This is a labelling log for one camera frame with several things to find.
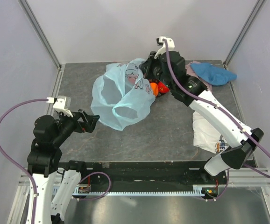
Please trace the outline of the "orange fruit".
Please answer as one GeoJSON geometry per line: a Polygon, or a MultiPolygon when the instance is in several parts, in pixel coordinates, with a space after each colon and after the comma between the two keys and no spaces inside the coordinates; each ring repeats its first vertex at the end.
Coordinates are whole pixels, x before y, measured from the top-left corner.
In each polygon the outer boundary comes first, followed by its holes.
{"type": "Polygon", "coordinates": [[[152,83],[150,83],[150,86],[151,86],[151,90],[152,90],[152,92],[153,92],[153,95],[154,95],[155,97],[157,97],[157,96],[159,95],[158,84],[152,82],[152,83]]]}

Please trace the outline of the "light blue plastic bag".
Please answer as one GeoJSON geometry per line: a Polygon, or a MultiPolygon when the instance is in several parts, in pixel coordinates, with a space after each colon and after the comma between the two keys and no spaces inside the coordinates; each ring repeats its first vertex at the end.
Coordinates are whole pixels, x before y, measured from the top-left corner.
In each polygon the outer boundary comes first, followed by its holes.
{"type": "Polygon", "coordinates": [[[145,119],[156,97],[139,66],[146,60],[111,63],[92,88],[91,110],[99,121],[118,131],[145,119]]]}

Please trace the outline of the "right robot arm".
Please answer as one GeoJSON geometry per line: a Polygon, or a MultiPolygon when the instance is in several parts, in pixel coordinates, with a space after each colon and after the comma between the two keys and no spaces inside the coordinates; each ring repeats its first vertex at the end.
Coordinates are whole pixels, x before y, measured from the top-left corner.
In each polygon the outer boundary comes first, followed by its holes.
{"type": "Polygon", "coordinates": [[[260,128],[245,125],[220,105],[201,80],[186,73],[185,59],[176,51],[152,51],[139,68],[147,79],[162,82],[175,99],[202,115],[227,141],[228,148],[210,158],[199,172],[203,183],[211,183],[229,168],[243,166],[264,135],[260,128]]]}

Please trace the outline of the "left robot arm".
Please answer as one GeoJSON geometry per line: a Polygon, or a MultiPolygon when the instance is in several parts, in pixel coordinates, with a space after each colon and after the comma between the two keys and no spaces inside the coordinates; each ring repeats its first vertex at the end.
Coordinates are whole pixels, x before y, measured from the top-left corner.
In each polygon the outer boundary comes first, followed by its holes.
{"type": "Polygon", "coordinates": [[[100,116],[88,115],[83,110],[72,115],[61,112],[58,119],[44,115],[35,121],[35,139],[27,158],[28,173],[32,176],[28,224],[63,224],[74,189],[88,178],[84,161],[60,162],[60,146],[73,132],[92,133],[100,116]]]}

